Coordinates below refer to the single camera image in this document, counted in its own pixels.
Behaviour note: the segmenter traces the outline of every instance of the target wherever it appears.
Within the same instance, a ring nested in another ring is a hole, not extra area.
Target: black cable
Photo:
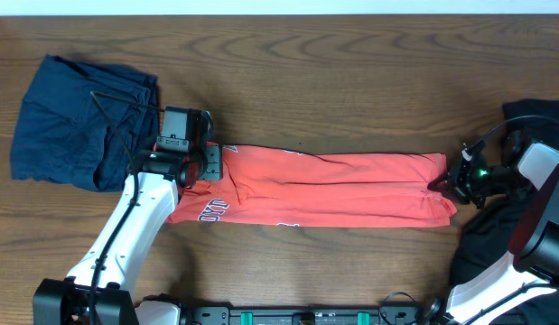
[[[487,309],[481,310],[474,317],[470,318],[468,321],[464,322],[462,325],[471,325],[474,321],[479,320],[480,318],[482,318],[483,316],[485,316],[489,312],[494,311],[495,309],[497,309],[498,307],[500,307],[504,303],[511,301],[512,299],[518,297],[518,295],[520,295],[522,293],[527,293],[528,290],[533,289],[533,288],[551,288],[551,289],[559,290],[559,285],[552,284],[552,283],[534,283],[534,284],[522,285],[516,291],[509,294],[505,298],[499,300],[498,302],[493,303]]]
[[[552,118],[552,117],[550,117],[550,116],[542,116],[542,115],[524,115],[524,116],[512,117],[512,118],[509,118],[509,119],[505,120],[504,122],[502,122],[502,123],[500,123],[500,124],[494,126],[494,127],[493,127],[491,130],[489,130],[485,135],[483,135],[478,141],[476,141],[475,144],[473,144],[473,145],[471,145],[470,147],[468,147],[468,149],[466,149],[466,153],[468,153],[469,155],[473,155],[473,154],[474,154],[474,151],[475,151],[475,148],[478,147],[482,142],[485,142],[486,139],[488,139],[488,137],[490,137],[494,132],[498,131],[502,126],[504,126],[504,125],[506,125],[506,124],[508,124],[508,123],[510,123],[510,122],[513,122],[513,121],[516,121],[516,120],[519,120],[519,119],[523,119],[523,118],[540,118],[540,119],[544,119],[544,120],[546,120],[546,121],[548,121],[548,122],[552,122],[552,123],[555,123],[555,124],[559,125],[559,120],[558,120],[558,119],[555,119],[555,118]]]
[[[115,101],[127,103],[127,104],[130,104],[130,105],[135,106],[135,107],[141,107],[141,108],[146,108],[146,109],[152,109],[152,110],[159,111],[159,112],[164,112],[164,108],[154,107],[152,105],[145,105],[145,104],[137,103],[137,102],[134,102],[132,100],[128,100],[128,99],[124,99],[124,98],[116,97],[116,96],[111,96],[111,95],[101,93],[101,92],[97,92],[97,91],[91,91],[90,96],[93,97],[95,99],[95,101],[97,101],[96,97],[108,98],[108,99],[112,99],[112,100],[115,100]]]
[[[398,296],[398,295],[403,295],[403,296],[405,296],[405,297],[411,299],[412,302],[414,302],[415,304],[417,304],[417,302],[415,301],[415,299],[412,298],[411,295],[409,295],[409,294],[407,294],[407,293],[405,293],[405,292],[392,292],[392,293],[390,293],[390,294],[386,297],[386,299],[384,299],[384,301],[382,301],[381,304],[379,305],[379,316],[381,316],[381,319],[382,319],[387,325],[393,325],[393,324],[392,324],[389,320],[387,320],[387,314],[386,314],[384,311],[381,311],[381,308],[384,307],[384,304],[387,302],[387,300],[389,300],[389,299],[391,299],[391,298],[394,298],[394,297],[396,297],[396,296]],[[414,319],[413,321],[406,322],[405,324],[406,324],[406,325],[414,325],[414,324],[416,324],[416,323],[417,323],[417,317],[418,317],[418,315],[416,314],[416,315],[415,315],[415,319]]]
[[[136,102],[133,102],[133,101],[130,101],[130,100],[122,99],[120,97],[110,96],[110,95],[99,93],[99,92],[96,92],[96,91],[91,91],[90,96],[92,97],[92,100],[94,101],[95,106],[97,107],[98,111],[100,112],[100,114],[102,114],[105,117],[105,119],[107,120],[108,125],[110,125],[110,128],[113,130],[113,133],[116,135],[116,137],[120,141],[121,145],[123,146],[123,149],[125,150],[125,153],[128,156],[128,161],[129,161],[129,164],[130,164],[130,168],[134,168],[135,158],[133,157],[133,154],[128,149],[128,146],[126,145],[126,141],[123,138],[123,136],[116,129],[116,126],[115,126],[115,123],[113,122],[113,120],[108,116],[108,114],[105,112],[105,110],[102,108],[102,106],[98,102],[97,97],[113,99],[113,100],[116,100],[116,101],[120,101],[120,102],[124,102],[124,103],[130,104],[130,105],[133,105],[133,106],[142,107],[142,108],[146,108],[146,109],[153,109],[153,110],[157,110],[157,111],[160,111],[160,112],[164,112],[164,109],[161,109],[159,107],[153,107],[153,106],[149,106],[149,105],[145,105],[145,104],[136,103]],[[89,322],[90,322],[90,325],[96,325],[97,324],[96,304],[97,304],[98,278],[100,277],[100,271],[102,271],[102,268],[104,267],[105,261],[107,259],[108,250],[110,250],[110,247],[113,245],[113,242],[115,241],[115,238],[118,235],[118,232],[120,231],[121,227],[125,224],[126,219],[128,218],[128,215],[135,208],[136,201],[138,199],[138,192],[139,192],[138,171],[130,171],[129,173],[133,175],[133,183],[134,183],[133,198],[131,198],[131,200],[129,201],[128,207],[126,208],[125,213],[123,214],[121,219],[118,220],[118,223],[116,224],[115,229],[110,234],[110,236],[108,237],[107,242],[105,243],[102,250],[100,251],[100,256],[98,257],[98,259],[95,262],[95,270],[92,273],[92,281],[90,283],[90,291],[89,291]]]
[[[207,142],[213,138],[214,135],[214,128],[213,128],[213,119],[210,117],[210,113],[207,111],[201,111],[200,116],[202,117],[202,128],[204,132],[200,135],[200,146],[205,147],[207,146]]]

